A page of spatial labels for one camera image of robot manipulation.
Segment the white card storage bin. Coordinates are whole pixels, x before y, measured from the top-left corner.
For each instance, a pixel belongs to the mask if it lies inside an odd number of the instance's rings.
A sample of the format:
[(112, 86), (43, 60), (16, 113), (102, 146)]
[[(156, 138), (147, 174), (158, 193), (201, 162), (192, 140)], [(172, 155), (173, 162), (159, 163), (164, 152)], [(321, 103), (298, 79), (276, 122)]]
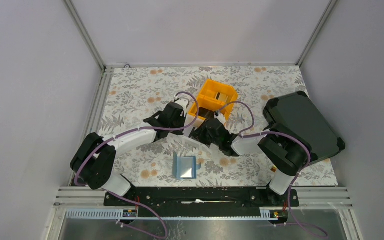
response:
[(190, 145), (198, 149), (199, 151), (212, 154), (215, 153), (217, 150), (214, 144), (205, 145), (204, 143), (200, 143), (199, 141), (191, 138), (192, 131), (198, 129), (204, 123), (204, 121), (204, 118), (198, 117), (197, 120), (191, 126), (183, 130), (183, 135), (180, 135), (180, 139), (183, 144)]

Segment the yellow card storage bin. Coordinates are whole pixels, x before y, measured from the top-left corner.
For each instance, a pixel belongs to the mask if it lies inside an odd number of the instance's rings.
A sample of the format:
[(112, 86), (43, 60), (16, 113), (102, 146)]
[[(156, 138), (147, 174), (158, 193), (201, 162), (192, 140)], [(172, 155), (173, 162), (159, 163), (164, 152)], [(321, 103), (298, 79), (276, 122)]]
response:
[(228, 119), (234, 107), (233, 102), (238, 99), (238, 93), (231, 85), (207, 79), (195, 98), (197, 103), (192, 103), (185, 123), (189, 124), (198, 115), (193, 126), (199, 127), (205, 120), (213, 119), (217, 111)]

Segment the blue card holder wallet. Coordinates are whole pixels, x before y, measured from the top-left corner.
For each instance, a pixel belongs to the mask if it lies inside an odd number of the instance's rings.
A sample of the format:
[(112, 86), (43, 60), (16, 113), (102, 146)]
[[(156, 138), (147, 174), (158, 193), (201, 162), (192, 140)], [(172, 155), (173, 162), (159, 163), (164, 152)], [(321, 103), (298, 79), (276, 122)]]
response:
[(172, 174), (177, 180), (191, 180), (197, 178), (197, 171), (202, 167), (195, 156), (179, 156), (173, 152)]

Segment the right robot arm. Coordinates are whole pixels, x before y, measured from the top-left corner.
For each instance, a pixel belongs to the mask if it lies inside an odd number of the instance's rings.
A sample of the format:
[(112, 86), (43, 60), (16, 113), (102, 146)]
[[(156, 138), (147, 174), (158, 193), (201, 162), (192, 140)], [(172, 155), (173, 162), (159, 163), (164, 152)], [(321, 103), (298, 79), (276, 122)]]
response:
[(277, 168), (266, 198), (273, 206), (281, 205), (299, 170), (311, 160), (311, 147), (281, 123), (274, 124), (269, 131), (245, 136), (229, 132), (225, 123), (222, 115), (206, 119), (192, 129), (189, 137), (207, 147), (214, 145), (229, 157), (265, 154)]

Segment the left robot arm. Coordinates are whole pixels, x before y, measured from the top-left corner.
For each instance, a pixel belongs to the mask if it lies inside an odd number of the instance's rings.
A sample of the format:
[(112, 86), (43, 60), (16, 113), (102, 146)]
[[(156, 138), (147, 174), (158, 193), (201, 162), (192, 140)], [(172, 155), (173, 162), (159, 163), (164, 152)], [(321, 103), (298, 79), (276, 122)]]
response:
[(132, 184), (113, 171), (115, 160), (130, 150), (164, 139), (170, 133), (182, 135), (188, 105), (189, 101), (184, 98), (171, 101), (164, 110), (124, 135), (101, 137), (95, 132), (88, 134), (71, 160), (70, 168), (92, 190), (110, 191), (122, 205), (132, 204), (135, 200)]

